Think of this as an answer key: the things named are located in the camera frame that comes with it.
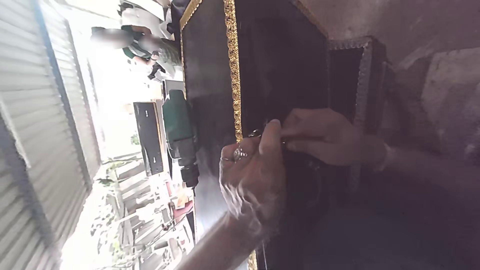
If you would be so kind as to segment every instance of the wrist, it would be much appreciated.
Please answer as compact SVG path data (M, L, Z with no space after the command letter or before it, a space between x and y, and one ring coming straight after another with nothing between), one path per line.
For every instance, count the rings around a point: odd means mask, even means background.
M240 217L237 219L230 212L227 212L224 217L223 227L232 232L232 235L238 238L238 241L242 241L245 245L255 247L261 242L263 235L252 233L249 229L249 223L248 217Z
M373 135L366 135L364 138L362 155L363 163L372 167L381 167L387 157L387 149L385 142Z

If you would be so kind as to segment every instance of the corrugated metal sheet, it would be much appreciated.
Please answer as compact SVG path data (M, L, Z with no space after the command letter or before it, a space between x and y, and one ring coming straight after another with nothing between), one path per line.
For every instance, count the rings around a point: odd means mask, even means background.
M42 11L72 108L88 172L90 178L93 178L100 167L100 153L70 27L51 6L42 5Z
M18 171L12 173L18 168L12 167L10 159L10 163L6 162L2 144L0 269L59 267L59 255L52 249L62 247L73 233L88 194L80 157L85 156L90 175L99 167L97 153L91 150L96 148L96 138L85 108L68 25L54 10L43 7L55 60L45 43L48 39L42 35L39 10L34 1L1 0L2 123L7 123L12 131L9 135L16 138L17 149L22 150L29 167L25 173L25 164L21 163L26 181L20 183ZM60 72L55 70L52 60L57 61ZM59 92L63 86L77 130L72 129L69 110ZM78 153L78 138L83 155ZM25 192L25 184L34 196Z

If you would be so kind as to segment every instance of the black panel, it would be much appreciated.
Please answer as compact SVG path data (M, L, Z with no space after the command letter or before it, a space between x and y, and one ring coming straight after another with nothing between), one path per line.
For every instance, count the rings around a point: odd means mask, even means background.
M145 171L149 176L163 172L156 104L154 102L134 102L133 107L135 108Z

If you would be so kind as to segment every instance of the green shirt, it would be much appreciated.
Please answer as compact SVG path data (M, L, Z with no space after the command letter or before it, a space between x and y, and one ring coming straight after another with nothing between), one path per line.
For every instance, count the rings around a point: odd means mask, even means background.
M145 60L150 59L152 54L150 52L142 49L138 45L138 41L144 36L144 34L140 33L140 32L135 32L132 29L131 25L122 25L121 29L124 30L124 31L130 32L133 35L133 42L129 46L124 47L122 49L123 53L130 59L133 59L135 56L141 57Z

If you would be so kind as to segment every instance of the gold trim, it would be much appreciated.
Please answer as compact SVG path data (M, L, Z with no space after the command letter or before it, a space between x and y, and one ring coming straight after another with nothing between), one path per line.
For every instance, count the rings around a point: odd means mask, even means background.
M320 32L322 32L325 37L328 38L328 32L327 30L320 24L320 22L317 20L315 15L312 14L309 8L307 8L302 2L299 0L294 0L293 4L303 13L305 17L313 24L315 25Z
M252 251L252 253L250 253L250 256L248 256L247 267L248 267L248 270L258 270L257 254L255 250Z
M240 94L240 63L239 42L237 33L237 18L235 15L235 1L223 0L225 11L225 26L227 26L228 59L230 77L232 79L233 117L235 120L235 137L237 142L243 138L241 132L241 94Z
M180 18L180 31L187 25L188 21L192 17L192 15L197 10L198 6L202 3L202 0L191 0L188 3L185 12L183 13L182 17Z
M187 100L187 87L185 85L185 64L183 63L183 34L180 30L180 56L181 56L181 69L183 71L183 97Z

